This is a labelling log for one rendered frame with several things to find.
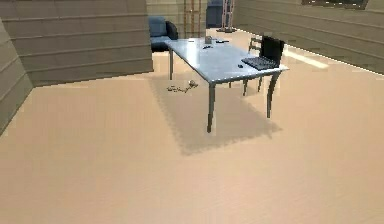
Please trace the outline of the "dark framed window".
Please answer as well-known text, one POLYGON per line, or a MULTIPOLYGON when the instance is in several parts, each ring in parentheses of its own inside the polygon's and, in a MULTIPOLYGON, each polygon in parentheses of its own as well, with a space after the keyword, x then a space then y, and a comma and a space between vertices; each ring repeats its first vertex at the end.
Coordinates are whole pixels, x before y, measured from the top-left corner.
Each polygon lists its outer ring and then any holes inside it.
POLYGON ((301 0, 302 5, 364 10, 369 0, 301 0))

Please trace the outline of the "tan wooden ladder shelf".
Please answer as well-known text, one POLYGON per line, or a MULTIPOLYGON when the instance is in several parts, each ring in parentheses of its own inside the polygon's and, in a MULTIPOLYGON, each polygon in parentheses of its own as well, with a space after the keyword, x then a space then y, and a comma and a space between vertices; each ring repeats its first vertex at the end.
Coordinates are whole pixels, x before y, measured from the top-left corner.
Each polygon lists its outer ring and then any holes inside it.
POLYGON ((186 38, 200 37, 201 0, 183 0, 183 25, 186 38))

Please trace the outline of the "red-brown ladder shelf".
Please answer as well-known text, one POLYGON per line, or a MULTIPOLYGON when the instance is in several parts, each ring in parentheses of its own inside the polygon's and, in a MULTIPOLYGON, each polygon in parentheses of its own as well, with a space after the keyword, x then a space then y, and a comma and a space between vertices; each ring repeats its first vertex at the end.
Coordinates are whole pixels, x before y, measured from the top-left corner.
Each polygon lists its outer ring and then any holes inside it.
POLYGON ((233 27, 233 11, 235 0, 223 0, 222 22, 217 32, 233 33, 236 29, 233 27))

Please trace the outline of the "pale blue-grey table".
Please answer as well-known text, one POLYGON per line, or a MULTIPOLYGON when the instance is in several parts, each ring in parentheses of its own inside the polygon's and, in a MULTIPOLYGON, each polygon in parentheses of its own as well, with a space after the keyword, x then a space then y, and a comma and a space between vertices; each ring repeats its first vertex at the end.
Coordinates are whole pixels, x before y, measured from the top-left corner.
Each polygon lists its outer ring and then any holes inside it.
POLYGON ((280 64, 278 68, 257 70, 242 62, 242 59, 251 57, 244 49, 238 48, 230 43, 205 44, 204 38, 188 38, 167 40, 169 49, 169 78, 173 75, 173 54, 179 56, 196 73, 208 83, 208 118, 207 132, 212 131, 214 116, 216 86, 223 83, 244 81, 270 76, 271 81, 267 93, 267 117, 271 116, 272 96, 276 82, 283 71, 288 67, 280 64))

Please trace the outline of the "blue sofa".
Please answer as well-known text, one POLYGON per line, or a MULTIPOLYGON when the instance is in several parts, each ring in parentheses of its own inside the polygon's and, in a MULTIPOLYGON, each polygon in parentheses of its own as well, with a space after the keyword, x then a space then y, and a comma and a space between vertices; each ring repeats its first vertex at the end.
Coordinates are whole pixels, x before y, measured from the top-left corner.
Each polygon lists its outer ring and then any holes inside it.
POLYGON ((149 16, 148 21, 151 50, 153 52, 167 51, 166 41, 179 38, 176 25, 166 20, 163 16, 149 16))

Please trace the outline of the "brown wooden chair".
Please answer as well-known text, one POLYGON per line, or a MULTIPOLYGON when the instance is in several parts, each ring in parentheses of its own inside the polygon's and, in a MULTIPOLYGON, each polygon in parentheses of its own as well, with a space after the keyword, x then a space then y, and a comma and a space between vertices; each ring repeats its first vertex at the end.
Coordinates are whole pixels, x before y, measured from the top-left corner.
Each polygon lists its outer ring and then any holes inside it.
MULTIPOLYGON (((251 52, 252 50, 260 51, 261 43, 262 43, 261 39, 258 39, 256 37, 252 37, 250 39, 250 42, 249 42, 248 52, 251 52)), ((263 78, 259 79, 257 91, 260 91, 262 80, 263 80, 263 78)), ((248 86, 248 81, 244 80, 243 81, 243 95, 246 95, 247 86, 248 86)))

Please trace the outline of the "black laptop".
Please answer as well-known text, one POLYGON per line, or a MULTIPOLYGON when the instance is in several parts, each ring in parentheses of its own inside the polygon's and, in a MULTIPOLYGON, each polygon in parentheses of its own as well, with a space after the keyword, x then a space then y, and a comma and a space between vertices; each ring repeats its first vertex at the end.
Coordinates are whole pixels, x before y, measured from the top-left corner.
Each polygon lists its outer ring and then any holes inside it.
POLYGON ((269 36, 263 36, 261 40, 259 56, 244 58, 242 62, 259 71, 278 68, 285 42, 269 36))

